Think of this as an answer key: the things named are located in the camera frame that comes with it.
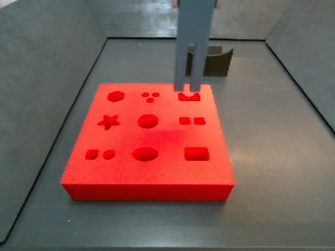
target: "star-shaped hole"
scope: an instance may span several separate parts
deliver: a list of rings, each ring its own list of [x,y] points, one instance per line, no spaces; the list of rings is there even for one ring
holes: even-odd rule
[[[109,130],[110,126],[118,126],[120,122],[117,121],[117,115],[109,117],[108,115],[102,116],[102,120],[98,122],[98,126],[104,126],[104,130]]]

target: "red block top surface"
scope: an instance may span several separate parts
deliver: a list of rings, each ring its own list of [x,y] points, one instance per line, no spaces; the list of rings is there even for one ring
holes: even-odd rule
[[[212,89],[101,84],[62,184],[234,184]]]

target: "red foam block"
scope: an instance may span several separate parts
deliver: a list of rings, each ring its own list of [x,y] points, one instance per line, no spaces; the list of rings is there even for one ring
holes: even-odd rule
[[[101,84],[60,183],[74,200],[225,201],[234,179],[210,86]]]

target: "black object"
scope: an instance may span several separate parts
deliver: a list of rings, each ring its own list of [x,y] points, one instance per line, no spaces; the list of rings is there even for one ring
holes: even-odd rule
[[[185,75],[190,75],[193,46],[188,47]],[[205,76],[226,76],[233,56],[233,49],[222,53],[221,46],[208,46],[204,75]]]

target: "small square hole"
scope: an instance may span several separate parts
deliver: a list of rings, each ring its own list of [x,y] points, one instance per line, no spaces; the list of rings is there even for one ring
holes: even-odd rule
[[[190,119],[188,117],[180,117],[178,118],[178,123],[181,125],[190,125]]]
[[[204,125],[205,124],[204,118],[193,118],[193,123],[196,125]]]

